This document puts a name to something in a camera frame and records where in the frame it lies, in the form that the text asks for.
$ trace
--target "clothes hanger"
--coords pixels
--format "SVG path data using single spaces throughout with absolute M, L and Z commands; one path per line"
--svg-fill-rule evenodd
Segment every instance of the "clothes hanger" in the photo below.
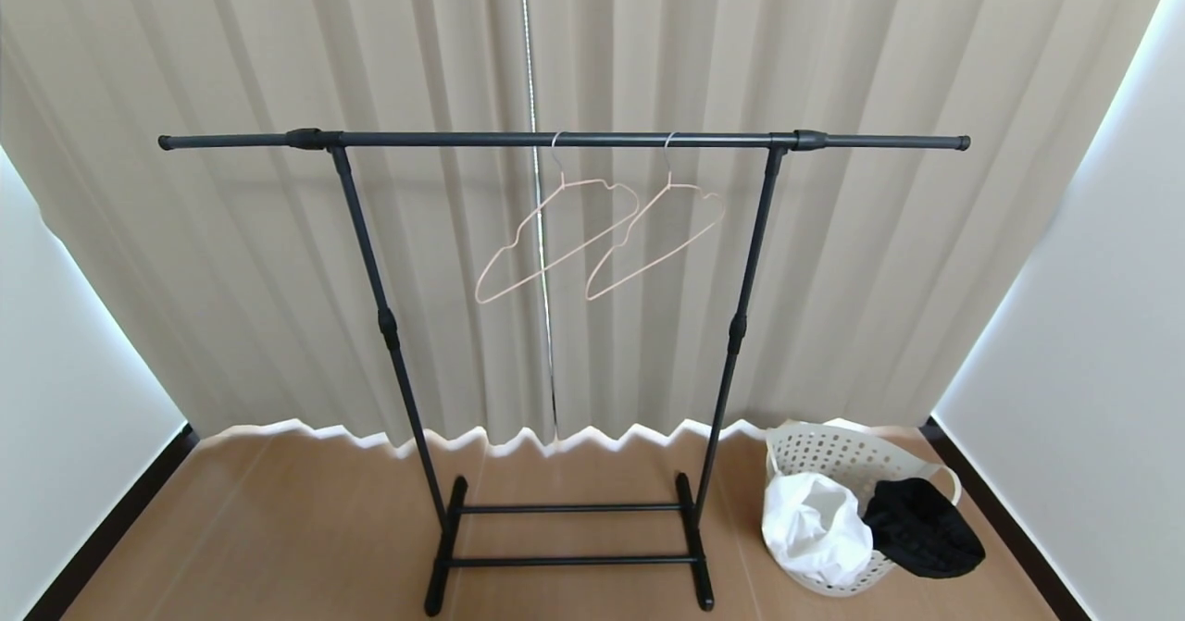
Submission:
M 581 181 L 574 181 L 571 184 L 569 184 L 566 181 L 566 178 L 564 178 L 564 165 L 563 165 L 563 162 L 559 162 L 559 156 L 556 155 L 556 141 L 559 140 L 561 133 L 563 133 L 563 132 L 556 133 L 556 136 L 551 139 L 551 160 L 556 161 L 556 166 L 558 166 L 558 168 L 559 168 L 559 187 L 551 196 L 547 196 L 546 199 L 542 200 L 542 203 L 539 203 L 536 209 L 531 209 L 531 212 L 529 215 L 526 215 L 526 217 L 523 219 L 523 223 L 520 223 L 519 226 L 518 226 L 518 229 L 515 230 L 515 232 L 514 232 L 514 241 L 511 242 L 511 244 L 508 247 L 502 247 L 501 249 L 498 249 L 498 252 L 494 254 L 494 257 L 489 258 L 489 262 L 486 264 L 486 270 L 481 271 L 481 276 L 478 277 L 478 284 L 473 289 L 473 299 L 476 300 L 479 305 L 488 305 L 489 302 L 492 302 L 492 301 L 499 299 L 500 296 L 502 296 L 502 295 L 505 295 L 505 294 L 514 290 L 515 288 L 525 286 L 526 283 L 531 282 L 532 280 L 537 279 L 538 276 L 543 276 L 543 274 L 546 273 L 549 269 L 556 267 L 558 263 L 562 263 L 562 262 L 566 261 L 568 258 L 570 258 L 574 255 L 578 254 L 581 250 L 584 250 L 584 247 L 588 247 L 592 242 L 596 242 L 597 238 L 602 238 L 606 235 L 609 235 L 610 232 L 613 232 L 614 230 L 616 230 L 617 228 L 621 228 L 622 225 L 632 222 L 634 219 L 634 217 L 636 217 L 639 215 L 639 206 L 642 203 L 642 200 L 639 198 L 638 193 L 633 188 L 626 186 L 624 184 L 613 184 L 613 185 L 610 185 L 604 179 L 581 179 Z M 502 292 L 498 293 L 497 295 L 494 295 L 492 297 L 485 297 L 485 299 L 482 299 L 481 297 L 481 282 L 486 280 L 486 275 L 489 274 L 489 269 L 492 267 L 494 267 L 494 263 L 498 262 L 498 258 L 501 257 L 501 255 L 504 252 L 513 249 L 514 247 L 518 247 L 519 239 L 523 237 L 523 229 L 526 228 L 529 223 L 531 223 L 531 219 L 533 219 L 533 217 L 539 216 L 539 212 L 542 212 L 543 209 L 547 206 L 547 203 L 550 203 L 550 200 L 553 200 L 556 198 L 556 196 L 559 196 L 561 193 L 563 193 L 564 190 L 566 190 L 566 188 L 578 188 L 581 186 L 589 186 L 589 185 L 592 185 L 592 184 L 600 184 L 601 186 L 604 186 L 606 190 L 609 191 L 610 193 L 613 193 L 617 188 L 624 190 L 627 193 L 629 193 L 634 198 L 634 211 L 629 212 L 628 217 L 619 220 L 617 223 L 615 223 L 613 225 L 609 225 L 609 228 L 607 228 L 604 231 L 597 233 L 592 238 L 588 238 L 583 244 L 581 244 L 579 247 L 576 247 L 571 251 L 568 251 L 566 254 L 564 254 L 559 258 L 555 258 L 550 263 L 544 263 L 544 265 L 542 268 L 539 268 L 539 271 L 536 271 L 534 274 L 532 274 L 530 276 L 526 276 L 526 279 L 519 281 L 515 284 L 512 284 L 510 288 L 504 289 Z
M 584 284 L 584 299 L 585 300 L 588 300 L 588 301 L 591 302 L 592 300 L 596 300 L 597 297 L 601 297 L 606 293 L 609 293 L 614 288 L 616 288 L 616 287 L 621 286 L 622 283 L 629 281 L 634 276 L 638 276 L 639 274 L 646 271 L 647 269 L 651 269 L 652 267 L 659 264 L 660 262 L 664 262 L 665 260 L 670 258 L 671 256 L 673 256 L 673 255 L 678 254 L 679 251 L 686 249 L 686 247 L 690 247 L 691 243 L 696 241 L 696 238 L 702 237 L 703 233 L 705 233 L 709 230 L 716 228 L 716 225 L 718 225 L 722 220 L 724 220 L 724 198 L 722 198 L 719 194 L 717 194 L 717 193 L 706 193 L 706 191 L 704 191 L 699 186 L 696 186 L 694 184 L 673 184 L 673 178 L 672 178 L 673 171 L 671 169 L 671 156 L 667 155 L 667 149 L 670 148 L 671 139 L 674 135 L 675 135 L 675 133 L 671 133 L 671 135 L 667 135 L 667 140 L 662 143 L 662 160 L 666 161 L 666 165 L 667 165 L 667 185 L 664 186 L 662 190 L 659 191 L 658 194 L 654 196 L 654 198 L 651 198 L 649 203 L 646 203 L 646 206 L 642 207 L 642 211 L 638 212 L 638 216 L 635 216 L 633 218 L 633 220 L 629 222 L 629 225 L 627 225 L 627 228 L 626 228 L 626 238 L 622 238 L 622 241 L 619 242 L 617 244 L 614 244 L 613 247 L 609 247 L 609 250 L 606 251 L 606 254 L 603 256 L 601 256 L 601 262 L 596 263 L 596 267 L 592 268 L 592 274 L 589 275 L 589 281 L 588 281 L 588 283 Z M 604 288 L 600 293 L 597 293 L 595 295 L 589 295 L 589 292 L 592 289 L 592 280 L 595 280 L 596 275 L 601 271 L 601 265 L 603 265 L 604 262 L 607 260 L 609 260 L 609 256 L 613 255 L 614 250 L 617 250 L 617 249 L 624 247 L 626 243 L 629 242 L 629 233 L 633 232 L 634 225 L 643 216 L 646 216 L 646 212 L 648 211 L 648 209 L 653 207 L 654 204 L 658 203 L 658 200 L 660 198 L 662 198 L 662 196 L 666 196 L 673 188 L 691 188 L 693 191 L 698 191 L 699 194 L 700 194 L 700 198 L 699 198 L 700 200 L 710 200 L 710 199 L 719 200 L 719 203 L 720 203 L 720 216 L 716 217 L 716 220 L 713 220 L 712 223 L 707 224 L 703 230 L 700 230 L 699 232 L 692 235 L 691 238 L 687 238 L 686 242 L 684 242 L 683 244 L 679 244 L 673 250 L 670 250 L 670 252 L 667 252 L 665 256 L 646 263 L 645 265 L 642 265 L 641 269 L 634 271 L 633 274 L 630 274 L 629 276 L 626 276 L 622 280 L 619 280 L 616 283 L 614 283 L 613 286 L 609 286 L 608 288 Z

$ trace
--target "dark brown baseboard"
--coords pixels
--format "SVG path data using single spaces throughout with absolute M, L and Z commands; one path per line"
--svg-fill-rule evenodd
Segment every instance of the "dark brown baseboard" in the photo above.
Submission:
M 148 507 L 148 502 L 165 486 L 165 482 L 173 475 L 178 466 L 181 466 L 181 462 L 185 461 L 185 457 L 188 456 L 196 444 L 198 444 L 198 435 L 194 434 L 192 427 L 186 424 L 165 446 L 160 456 L 148 466 L 148 469 L 128 489 L 128 493 L 120 499 L 120 502 L 115 504 L 111 512 L 98 525 L 98 529 L 95 529 L 95 532 L 90 534 L 90 538 L 87 539 L 82 548 L 77 550 L 77 553 L 73 555 L 70 563 L 58 574 L 53 583 L 45 589 L 40 600 L 37 601 L 33 609 L 30 609 L 28 615 L 25 616 L 26 621 L 62 619 L 70 604 L 82 593 L 87 582 L 92 578 L 98 566 L 103 564 L 107 555 L 111 553 L 111 550 L 115 549 L 123 533 L 127 533 L 128 529 L 132 527 L 132 524 L 140 517 L 140 512 L 143 512 L 145 507 Z
M 1045 602 L 1053 609 L 1053 614 L 1057 614 L 1057 617 L 1063 621 L 1090 621 L 1090 615 L 1082 609 L 1078 601 L 1065 588 L 1065 583 L 1062 582 L 1062 578 L 1057 576 L 1053 568 L 1045 561 L 1045 556 L 1029 539 L 1024 529 L 1017 524 L 1017 520 L 1004 507 L 1000 499 L 995 498 L 995 494 L 992 493 L 991 487 L 987 486 L 984 478 L 973 468 L 967 457 L 959 450 L 959 447 L 947 436 L 947 433 L 942 430 L 942 427 L 933 417 L 925 421 L 925 425 L 922 427 L 922 435 L 930 442 L 934 450 L 939 453 L 943 463 L 959 474 L 959 480 L 962 481 L 963 489 L 975 499 L 975 505 L 979 506 L 984 517 L 987 518 L 992 527 L 995 529 L 995 532 L 1004 539 L 1004 544 L 1008 546 L 1008 551 L 1017 557 L 1017 562 L 1025 569 L 1025 574 L 1032 580 L 1040 595 L 1045 597 Z

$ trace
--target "curtain fold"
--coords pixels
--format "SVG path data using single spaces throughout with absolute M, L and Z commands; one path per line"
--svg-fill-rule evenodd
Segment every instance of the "curtain fold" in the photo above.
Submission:
M 297 417 L 406 440 L 329 156 L 165 154 L 155 137 L 529 130 L 520 0 L 0 4 L 0 141 L 191 423 Z M 539 287 L 473 301 L 533 206 L 530 152 L 350 153 L 425 425 L 547 436 Z M 533 271 L 530 244 L 492 280 Z
M 527 0 L 545 129 L 942 133 L 972 151 L 839 151 L 783 162 L 728 420 L 917 424 L 1048 223 L 1158 0 Z M 719 230 L 601 300 L 606 238 L 550 275 L 562 435 L 710 421 L 762 152 L 671 151 L 728 199 Z M 561 151 L 568 177 L 648 200 L 660 152 Z M 544 164 L 545 191 L 557 175 Z M 594 290 L 699 230 L 693 194 L 614 250 Z M 546 212 L 549 257 L 632 203 Z

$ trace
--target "base foot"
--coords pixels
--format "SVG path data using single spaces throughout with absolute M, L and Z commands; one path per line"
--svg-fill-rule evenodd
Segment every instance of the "base foot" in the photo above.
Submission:
M 424 613 L 436 616 L 444 607 L 444 587 L 448 584 L 448 562 L 453 559 L 453 548 L 456 546 L 456 532 L 461 527 L 461 506 L 465 505 L 465 493 L 469 482 L 463 475 L 457 475 L 453 482 L 453 495 L 448 501 L 448 516 L 444 530 L 441 531 L 441 544 L 436 549 L 436 561 L 433 562 L 433 576 L 428 580 L 428 597 L 424 598 Z
M 687 537 L 687 553 L 694 558 L 691 562 L 691 581 L 696 584 L 696 598 L 700 609 L 711 612 L 716 607 L 716 597 L 712 595 L 712 580 L 707 576 L 707 556 L 704 553 L 704 543 L 699 540 L 696 501 L 692 499 L 691 484 L 686 474 L 680 473 L 674 476 L 674 488 L 679 494 L 679 517 L 683 519 L 683 532 Z

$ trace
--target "black metal frame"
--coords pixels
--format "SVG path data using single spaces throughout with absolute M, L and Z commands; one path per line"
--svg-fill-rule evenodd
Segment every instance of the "black metal frame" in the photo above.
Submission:
M 957 149 L 965 151 L 971 145 L 966 135 L 956 137 L 930 136 L 886 136 L 886 135 L 828 135 L 814 130 L 796 130 L 794 133 L 679 133 L 668 137 L 667 133 L 563 133 L 555 143 L 558 147 L 730 147 L 760 148 L 768 152 L 764 179 L 761 186 L 761 198 L 757 203 L 757 218 L 754 220 L 752 238 L 749 242 L 749 256 L 745 261 L 744 280 L 741 283 L 741 297 L 737 310 L 729 325 L 728 354 L 724 359 L 724 371 L 720 376 L 720 388 L 716 397 L 716 411 L 712 416 L 712 428 L 707 438 L 707 452 L 704 454 L 704 468 L 699 478 L 699 488 L 694 498 L 691 482 L 684 473 L 675 474 L 675 495 L 678 502 L 648 504 L 555 504 L 555 505 L 466 505 L 465 494 L 469 485 L 465 476 L 459 475 L 453 482 L 453 494 L 448 506 L 441 497 L 440 482 L 433 468 L 424 440 L 424 427 L 419 421 L 408 369 L 399 347 L 398 328 L 395 313 L 386 303 L 383 281 L 374 261 L 366 220 L 363 217 L 358 190 L 346 155 L 346 147 L 546 147 L 552 145 L 553 133 L 344 133 L 324 132 L 320 129 L 299 129 L 289 133 L 270 133 L 269 135 L 206 135 L 169 137 L 160 136 L 161 149 L 186 149 L 206 147 L 294 147 L 297 149 L 325 151 L 333 156 L 333 166 L 341 181 L 350 209 L 351 222 L 358 237 L 358 245 L 366 265 L 371 292 L 378 309 L 378 327 L 391 356 L 391 365 L 403 395 L 403 406 L 408 411 L 408 422 L 416 440 L 419 461 L 428 479 L 428 489 L 433 497 L 436 518 L 441 524 L 441 540 L 433 562 L 431 578 L 428 584 L 428 596 L 424 612 L 428 616 L 440 613 L 444 603 L 444 587 L 448 583 L 448 571 L 453 568 L 500 568 L 527 565 L 630 565 L 656 563 L 686 563 L 691 565 L 691 575 L 696 588 L 699 608 L 706 610 L 715 606 L 712 583 L 707 575 L 707 557 L 699 538 L 699 519 L 707 502 L 707 482 L 716 460 L 716 447 L 719 442 L 724 411 L 728 405 L 729 388 L 736 369 L 737 356 L 741 353 L 741 341 L 747 328 L 749 297 L 757 273 L 757 260 L 761 256 L 761 243 L 766 235 L 770 204 L 774 199 L 774 184 L 781 168 L 782 158 L 787 152 L 809 152 L 827 147 L 876 147 L 876 148 L 911 148 L 911 149 Z M 456 557 L 453 555 L 456 545 L 461 517 L 465 514 L 514 514 L 514 513 L 563 513 L 563 512 L 654 512 L 678 511 L 687 540 L 687 553 L 679 555 L 629 555 L 629 556 L 550 556 L 550 557 Z

